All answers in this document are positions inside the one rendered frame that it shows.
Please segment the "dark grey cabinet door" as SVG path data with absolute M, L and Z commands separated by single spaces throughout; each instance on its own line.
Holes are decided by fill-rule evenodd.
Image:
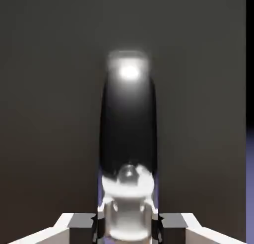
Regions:
M 104 61 L 153 68 L 163 213 L 246 239 L 246 0 L 0 0 L 0 244 L 96 209 Z

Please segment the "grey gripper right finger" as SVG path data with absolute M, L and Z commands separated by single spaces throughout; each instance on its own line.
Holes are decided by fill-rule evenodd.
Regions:
M 203 227 L 192 213 L 162 213 L 159 219 L 159 244 L 247 244 Z

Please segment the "shiny dark curved metal handle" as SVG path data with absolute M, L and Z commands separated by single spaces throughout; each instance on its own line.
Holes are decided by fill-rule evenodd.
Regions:
M 102 200 L 96 244 L 150 244 L 158 219 L 155 85 L 148 56 L 114 50 L 107 56 L 99 137 Z

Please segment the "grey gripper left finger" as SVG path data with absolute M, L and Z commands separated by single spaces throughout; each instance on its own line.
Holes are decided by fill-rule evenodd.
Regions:
M 94 213 L 63 213 L 48 227 L 8 244 L 96 244 Z

